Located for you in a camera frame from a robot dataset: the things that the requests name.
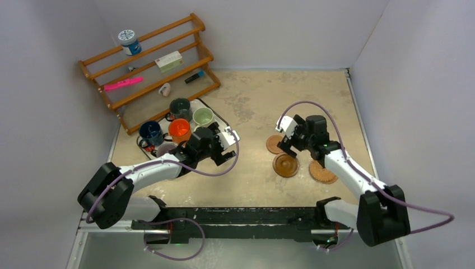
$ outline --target white mug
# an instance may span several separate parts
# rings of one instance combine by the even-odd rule
[[[210,126],[214,118],[215,115],[210,108],[198,108],[193,112],[193,121],[196,123],[196,128]]]

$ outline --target mug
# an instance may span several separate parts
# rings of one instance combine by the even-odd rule
[[[148,145],[160,146],[164,141],[171,141],[170,139],[165,139],[168,133],[163,133],[160,124],[153,120],[144,122],[138,129],[138,134]]]
[[[168,126],[168,133],[175,143],[187,141],[192,136],[190,123],[186,119],[176,119]]]
[[[151,154],[157,158],[160,158],[161,156],[165,155],[170,150],[175,149],[175,148],[176,148],[175,143],[163,143],[156,150],[152,150]]]
[[[201,127],[208,127],[213,122],[213,119],[213,110],[210,108],[198,108],[193,113],[193,121],[196,122],[196,125]]]
[[[170,103],[170,112],[165,116],[165,119],[172,122],[176,119],[186,119],[191,121],[193,119],[192,105],[186,98],[176,98]]]

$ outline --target white wall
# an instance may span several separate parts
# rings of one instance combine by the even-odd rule
[[[139,35],[196,13],[216,68],[346,68],[388,0],[95,0],[114,36]]]
[[[475,2],[391,0],[352,81],[380,179],[455,214],[410,235],[415,268],[473,268]],[[410,211],[413,229],[441,217]]]
[[[77,65],[114,45],[86,0],[0,4],[0,268],[65,268],[117,119]]]

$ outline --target blue jar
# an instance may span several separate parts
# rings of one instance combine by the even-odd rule
[[[132,30],[123,30],[119,33],[119,41],[122,49],[127,55],[135,55],[142,51],[135,32]]]

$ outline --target cable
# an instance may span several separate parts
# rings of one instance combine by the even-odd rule
[[[335,123],[335,120],[333,119],[333,117],[330,115],[330,112],[328,112],[323,106],[321,106],[320,104],[318,103],[315,103],[315,102],[312,102],[312,101],[299,101],[299,102],[296,102],[296,103],[293,103],[291,104],[283,113],[282,113],[282,116],[280,117],[278,123],[277,123],[277,126],[280,128],[281,126],[281,121],[282,121],[282,118],[285,116],[285,114],[291,109],[293,108],[294,106],[298,105],[298,104],[312,104],[312,105],[316,105],[318,106],[321,110],[323,110],[323,112],[325,112],[325,114],[328,116],[328,118],[330,119],[330,121],[332,122],[333,124],[333,127],[335,128],[335,131],[337,133],[337,136],[338,136],[338,140],[340,142],[340,145],[341,145],[341,149],[342,149],[342,152],[343,152],[343,156],[344,158],[347,160],[348,162],[348,165],[356,172],[358,173],[358,175],[362,176],[366,181],[368,181],[368,183],[370,183],[374,188],[376,188],[378,190],[378,192],[380,192],[386,199],[394,202],[394,203],[397,203],[401,206],[405,206],[405,207],[409,207],[409,208],[412,208],[412,209],[415,209],[415,210],[419,210],[419,211],[423,211],[423,212],[427,212],[427,213],[432,213],[432,214],[437,214],[437,215],[444,215],[444,216],[447,216],[449,217],[448,219],[444,220],[444,221],[441,221],[441,222],[438,222],[438,223],[435,223],[435,224],[432,224],[432,225],[429,225],[427,227],[423,227],[423,228],[420,228],[420,229],[416,229],[416,230],[412,230],[411,231],[411,234],[417,234],[417,233],[420,233],[420,232],[423,232],[423,231],[428,231],[428,230],[431,230],[431,229],[434,229],[434,228],[437,228],[437,227],[440,227],[440,226],[443,226],[451,221],[453,221],[455,219],[455,216],[452,214],[452,213],[449,213],[449,212],[446,212],[446,211],[442,211],[442,210],[435,210],[435,209],[431,209],[431,208],[427,208],[427,207],[422,207],[422,206],[417,206],[417,205],[413,205],[413,204],[410,204],[410,203],[406,203],[404,201],[401,201],[399,199],[396,199],[392,196],[390,196],[389,194],[387,194],[386,192],[384,192],[384,190],[382,190],[376,183],[374,183],[371,178],[369,178],[368,176],[366,176],[362,171],[359,171],[358,168],[356,168],[353,163],[351,162],[350,159],[348,159],[348,156],[346,154],[346,150],[344,149],[344,145],[343,145],[343,139],[341,138],[341,135],[340,135],[340,131],[338,130],[338,127],[337,127],[337,124]]]
[[[186,257],[186,258],[175,258],[175,257],[170,257],[168,255],[165,255],[165,254],[162,254],[160,252],[157,252],[153,249],[151,249],[148,245],[147,245],[147,237],[149,235],[145,234],[143,236],[143,243],[145,245],[145,250],[147,251],[150,251],[151,253],[155,254],[155,255],[158,255],[160,257],[163,257],[163,258],[166,258],[166,259],[170,259],[172,261],[187,261],[189,259],[193,259],[194,257],[196,257],[198,254],[200,254],[200,252],[203,250],[204,248],[204,239],[205,239],[205,236],[204,236],[204,231],[203,231],[203,228],[194,220],[192,219],[187,219],[186,217],[179,217],[177,219],[172,219],[172,220],[166,220],[166,221],[160,221],[160,222],[146,222],[146,221],[142,221],[143,223],[147,223],[147,224],[150,224],[150,225],[162,225],[162,224],[167,224],[167,223],[173,223],[173,221],[178,221],[178,220],[181,220],[181,221],[189,221],[191,223],[193,223],[194,225],[196,225],[196,227],[198,227],[199,231],[201,232],[201,236],[202,236],[202,240],[201,240],[201,246],[199,247],[198,251],[196,251],[196,253],[194,253],[193,255],[189,256],[189,257]]]
[[[192,172],[195,172],[197,174],[200,174],[200,175],[206,175],[208,177],[219,177],[220,175],[224,175],[226,173],[228,173],[229,171],[231,171],[231,169],[234,168],[234,166],[236,165],[237,163],[237,160],[238,160],[238,157],[239,157],[239,142],[238,142],[238,138],[236,137],[236,135],[232,132],[232,130],[229,131],[230,134],[234,137],[234,140],[236,141],[236,156],[234,158],[234,161],[232,162],[231,166],[226,169],[225,171],[223,172],[220,172],[220,173],[217,173],[217,174],[210,174],[210,173],[205,173],[205,172],[201,172],[201,171],[198,171],[198,170],[195,170],[185,164],[182,164],[182,163],[179,163],[177,161],[174,161],[174,160],[155,160],[155,161],[150,161],[148,163],[144,163],[144,164],[141,164],[141,165],[137,165],[136,167],[134,167],[134,169],[131,169],[131,170],[127,170],[125,171],[124,173],[122,173],[120,176],[118,176],[116,179],[114,179],[109,185],[107,185],[107,187],[103,190],[103,192],[98,196],[98,198],[96,199],[96,201],[92,204],[91,206],[91,209],[89,209],[89,212],[87,213],[87,216],[86,216],[86,223],[90,224],[90,223],[94,223],[94,220],[91,220],[91,216],[92,216],[92,213],[96,210],[97,208],[97,205],[99,204],[99,202],[104,198],[104,196],[106,195],[106,193],[113,187],[115,186],[119,181],[121,181],[124,177],[126,177],[127,175],[129,175],[130,173],[132,173],[132,170],[135,172],[139,169],[142,169],[142,168],[145,168],[145,167],[148,167],[148,166],[151,166],[151,165],[155,165],[155,164],[162,164],[162,163],[170,163],[170,164],[177,164],[177,165],[180,165],[181,167],[187,169],[187,170],[190,170]]]

